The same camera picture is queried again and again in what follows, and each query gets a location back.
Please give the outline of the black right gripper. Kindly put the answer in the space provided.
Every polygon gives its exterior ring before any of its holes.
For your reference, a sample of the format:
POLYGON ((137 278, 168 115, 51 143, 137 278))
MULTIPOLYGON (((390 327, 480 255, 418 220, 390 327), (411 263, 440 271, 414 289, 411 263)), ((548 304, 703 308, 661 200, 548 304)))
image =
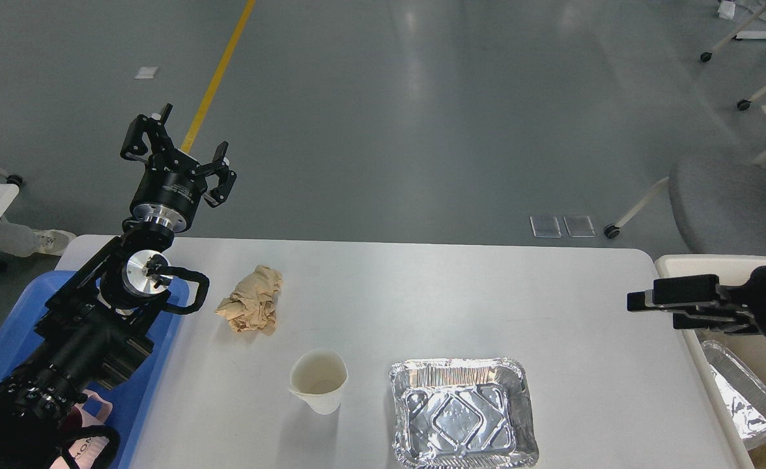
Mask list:
POLYGON ((746 303, 737 286, 725 286, 716 274, 656 279, 652 288, 627 294, 627 311, 663 311, 675 330, 705 330, 726 335, 766 337, 766 265, 750 273, 746 303))

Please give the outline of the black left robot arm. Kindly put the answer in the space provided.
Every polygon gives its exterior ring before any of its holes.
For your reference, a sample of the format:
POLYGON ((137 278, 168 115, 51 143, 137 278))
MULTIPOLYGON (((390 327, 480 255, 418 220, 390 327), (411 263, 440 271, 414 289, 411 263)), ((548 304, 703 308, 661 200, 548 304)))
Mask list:
POLYGON ((145 171, 130 203, 122 234, 112 238, 46 301, 35 324, 41 344, 0 380, 0 468, 49 468, 77 462, 79 440, 103 438, 94 468, 107 468, 120 449, 109 425, 69 428, 93 382, 114 389, 151 356, 148 332, 161 312, 189 315, 204 305, 208 277, 169 264, 166 249, 187 231, 199 202, 216 208, 236 179, 226 158, 228 142, 201 163, 179 149, 166 130, 173 106, 130 123, 120 155, 145 171))

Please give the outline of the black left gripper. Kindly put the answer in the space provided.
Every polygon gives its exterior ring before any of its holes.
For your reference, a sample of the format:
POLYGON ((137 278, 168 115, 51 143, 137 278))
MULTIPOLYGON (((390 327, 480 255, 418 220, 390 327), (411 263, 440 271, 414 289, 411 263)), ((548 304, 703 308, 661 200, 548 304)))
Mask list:
POLYGON ((181 233, 192 227, 202 197, 212 208, 228 201, 237 173, 229 168, 227 141, 216 147, 210 163, 199 166, 198 181, 174 173, 175 145, 165 127, 172 110, 168 103, 151 116, 136 116, 125 134, 120 157, 142 163, 145 169, 130 203, 131 217, 144 221, 163 216, 169 220, 169 229, 181 233), (205 179, 210 176, 217 177, 218 184, 207 191, 205 179))

